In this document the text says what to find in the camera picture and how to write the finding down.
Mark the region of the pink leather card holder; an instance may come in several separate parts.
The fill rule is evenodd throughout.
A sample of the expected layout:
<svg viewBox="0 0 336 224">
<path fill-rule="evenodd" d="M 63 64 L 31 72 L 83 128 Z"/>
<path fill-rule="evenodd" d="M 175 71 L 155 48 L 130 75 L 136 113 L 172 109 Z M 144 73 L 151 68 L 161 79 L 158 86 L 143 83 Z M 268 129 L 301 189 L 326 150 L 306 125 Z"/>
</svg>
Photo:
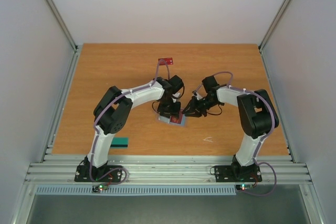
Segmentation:
<svg viewBox="0 0 336 224">
<path fill-rule="evenodd" d="M 182 114 L 182 111 L 180 111 L 178 118 L 175 116 L 171 116 L 170 118 L 167 118 L 167 117 L 159 115 L 157 119 L 160 122 L 163 122 L 169 125 L 175 125 L 175 126 L 185 126 L 185 122 L 186 122 L 186 117 L 184 114 Z"/>
</svg>

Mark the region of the red VIP card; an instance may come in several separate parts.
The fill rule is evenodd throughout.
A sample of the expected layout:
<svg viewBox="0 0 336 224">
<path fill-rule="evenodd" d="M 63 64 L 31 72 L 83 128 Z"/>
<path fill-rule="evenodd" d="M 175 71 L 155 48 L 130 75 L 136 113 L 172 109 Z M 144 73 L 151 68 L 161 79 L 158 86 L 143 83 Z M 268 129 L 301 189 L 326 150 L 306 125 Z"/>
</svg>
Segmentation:
<svg viewBox="0 0 336 224">
<path fill-rule="evenodd" d="M 171 116 L 170 117 L 170 123 L 181 124 L 182 118 L 183 118 L 182 116 Z"/>
<path fill-rule="evenodd" d="M 159 58 L 158 63 L 160 66 L 163 66 L 163 65 L 172 65 L 174 62 L 173 58 L 169 57 L 169 58 Z"/>
</svg>

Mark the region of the teal card with black stripe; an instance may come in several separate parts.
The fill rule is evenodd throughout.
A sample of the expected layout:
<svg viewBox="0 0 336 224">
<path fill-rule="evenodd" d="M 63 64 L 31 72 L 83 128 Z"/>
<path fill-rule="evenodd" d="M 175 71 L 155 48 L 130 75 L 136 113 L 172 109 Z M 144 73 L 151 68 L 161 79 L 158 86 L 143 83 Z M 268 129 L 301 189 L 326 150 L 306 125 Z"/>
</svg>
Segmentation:
<svg viewBox="0 0 336 224">
<path fill-rule="evenodd" d="M 129 138 L 128 137 L 114 137 L 110 148 L 128 148 Z"/>
</svg>

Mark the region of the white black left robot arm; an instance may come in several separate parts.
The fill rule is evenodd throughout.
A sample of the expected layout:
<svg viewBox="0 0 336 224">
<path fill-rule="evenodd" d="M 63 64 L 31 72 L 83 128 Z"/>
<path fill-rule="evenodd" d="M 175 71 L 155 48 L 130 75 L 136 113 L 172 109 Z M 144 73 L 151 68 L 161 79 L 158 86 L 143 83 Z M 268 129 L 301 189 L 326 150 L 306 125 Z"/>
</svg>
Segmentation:
<svg viewBox="0 0 336 224">
<path fill-rule="evenodd" d="M 170 79 L 157 77 L 131 89 L 110 87 L 93 112 L 95 135 L 87 155 L 90 162 L 87 175 L 94 181 L 105 177 L 104 165 L 107 163 L 110 145 L 116 133 L 125 126 L 132 109 L 148 102 L 158 102 L 159 116 L 178 118 L 181 103 L 176 94 L 180 90 L 184 90 L 184 83 L 177 75 Z"/>
</svg>

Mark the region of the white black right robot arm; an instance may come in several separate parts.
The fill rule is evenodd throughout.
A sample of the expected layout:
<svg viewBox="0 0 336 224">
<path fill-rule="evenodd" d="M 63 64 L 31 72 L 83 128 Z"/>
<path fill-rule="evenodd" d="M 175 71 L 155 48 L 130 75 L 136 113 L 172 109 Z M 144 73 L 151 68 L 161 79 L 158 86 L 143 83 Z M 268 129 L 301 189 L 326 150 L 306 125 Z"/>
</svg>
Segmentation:
<svg viewBox="0 0 336 224">
<path fill-rule="evenodd" d="M 279 125 L 279 119 L 268 92 L 264 89 L 250 91 L 233 87 L 230 84 L 220 85 L 215 76 L 202 80 L 206 96 L 201 97 L 197 90 L 189 101 L 183 114 L 189 117 L 206 117 L 208 110 L 216 105 L 230 104 L 239 112 L 244 137 L 238 152 L 234 156 L 232 175 L 243 180 L 250 174 L 250 165 L 256 164 L 257 155 L 270 134 Z"/>
</svg>

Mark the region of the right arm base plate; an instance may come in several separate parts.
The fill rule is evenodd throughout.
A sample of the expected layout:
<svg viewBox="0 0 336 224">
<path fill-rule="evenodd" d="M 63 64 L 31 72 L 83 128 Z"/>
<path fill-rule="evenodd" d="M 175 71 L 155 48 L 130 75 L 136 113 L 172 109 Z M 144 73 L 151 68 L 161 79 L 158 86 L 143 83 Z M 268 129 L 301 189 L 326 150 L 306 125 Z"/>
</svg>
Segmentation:
<svg viewBox="0 0 336 224">
<path fill-rule="evenodd" d="M 213 168 L 214 176 L 218 183 L 262 182 L 260 167 L 254 163 L 248 166 L 241 166 L 236 155 L 233 156 L 230 165 L 216 165 Z"/>
</svg>

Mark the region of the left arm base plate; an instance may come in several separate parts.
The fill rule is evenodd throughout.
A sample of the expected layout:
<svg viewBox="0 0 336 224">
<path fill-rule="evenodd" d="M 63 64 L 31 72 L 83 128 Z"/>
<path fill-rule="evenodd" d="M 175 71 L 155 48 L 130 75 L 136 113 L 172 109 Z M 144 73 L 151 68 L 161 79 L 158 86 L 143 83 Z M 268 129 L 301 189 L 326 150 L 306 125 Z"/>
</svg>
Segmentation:
<svg viewBox="0 0 336 224">
<path fill-rule="evenodd" d="M 90 162 L 85 157 L 76 168 L 74 181 L 83 183 L 120 183 L 124 174 L 122 169 L 123 167 L 120 165 L 108 165 L 107 163 L 99 168 L 92 166 L 90 169 Z"/>
</svg>

